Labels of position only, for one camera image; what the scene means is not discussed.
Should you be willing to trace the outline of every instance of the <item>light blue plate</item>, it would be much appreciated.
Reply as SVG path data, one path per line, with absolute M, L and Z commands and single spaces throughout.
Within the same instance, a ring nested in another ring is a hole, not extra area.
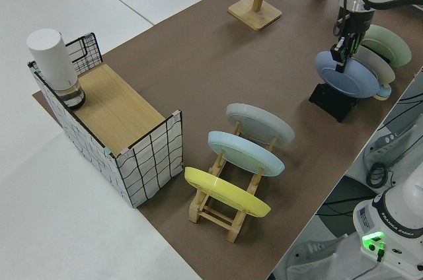
M 277 156 L 245 138 L 222 131 L 211 131 L 208 142 L 215 153 L 223 151 L 225 160 L 249 172 L 258 173 L 262 168 L 263 176 L 278 176 L 285 169 Z
M 276 137 L 275 146 L 281 147 L 295 138 L 295 133 L 286 122 L 255 106 L 230 104 L 226 107 L 226 117 L 233 126 L 240 122 L 239 131 L 260 143 L 268 145 Z
M 379 82 L 366 67 L 354 59 L 349 59 L 343 73 L 336 72 L 336 62 L 330 51 L 323 51 L 316 56 L 316 70 L 320 77 L 341 93 L 367 98 L 379 92 Z

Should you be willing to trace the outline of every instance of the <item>yellow plate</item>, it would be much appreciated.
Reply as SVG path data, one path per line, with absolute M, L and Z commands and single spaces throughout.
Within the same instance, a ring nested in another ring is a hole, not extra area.
M 264 217 L 270 212 L 269 205 L 261 199 L 207 172 L 186 167 L 185 180 L 220 202 L 240 211 L 246 211 L 249 215 Z

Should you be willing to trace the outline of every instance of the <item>wooden shelf top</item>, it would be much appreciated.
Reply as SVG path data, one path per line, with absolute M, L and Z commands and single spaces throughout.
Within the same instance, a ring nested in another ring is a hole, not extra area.
M 115 156 L 165 120 L 105 63 L 79 82 L 86 101 L 75 114 Z

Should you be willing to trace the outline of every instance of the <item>green light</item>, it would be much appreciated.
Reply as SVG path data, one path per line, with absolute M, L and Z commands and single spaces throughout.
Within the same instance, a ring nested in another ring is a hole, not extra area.
M 383 232 L 373 232 L 371 234 L 364 235 L 362 237 L 364 248 L 369 249 L 369 245 L 371 245 L 372 242 L 377 242 L 384 237 L 385 237 L 385 234 L 383 234 Z

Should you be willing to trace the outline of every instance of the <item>wooden mug holder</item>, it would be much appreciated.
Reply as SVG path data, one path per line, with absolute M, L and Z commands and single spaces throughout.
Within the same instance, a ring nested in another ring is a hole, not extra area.
M 279 19 L 282 12 L 263 0 L 240 0 L 228 12 L 252 29 L 259 31 Z
M 237 135 L 237 136 L 240 135 L 240 131 L 239 131 L 240 124 L 241 124 L 240 122 L 237 122 L 235 124 L 235 129 L 233 131 L 234 135 Z M 275 137 L 272 140 L 272 142 L 269 145 L 267 145 L 266 149 L 268 151 L 272 151 L 277 140 L 278 138 Z M 223 152 L 220 152 L 213 166 L 209 169 L 208 173 L 210 173 L 213 176 L 219 177 L 225 164 L 226 164 L 226 160 L 223 158 Z M 258 173 L 252 176 L 250 184 L 247 188 L 247 192 L 249 192 L 252 195 L 256 193 L 256 190 L 257 190 L 258 184 L 260 183 L 263 172 L 264 172 L 264 169 L 260 169 Z M 190 210 L 189 210 L 190 221 L 192 221 L 193 223 L 197 223 L 200 216 L 202 216 L 208 219 L 209 221 L 212 221 L 213 223 L 218 224 L 219 226 L 223 228 L 226 228 L 228 230 L 226 239 L 230 242 L 234 242 L 241 230 L 241 227 L 244 223 L 247 212 L 237 211 L 235 218 L 231 219 L 230 217 L 209 207 L 207 205 L 207 201 L 209 197 L 210 196 L 208 194 L 204 193 L 200 189 L 197 189 L 196 195 L 190 204 Z

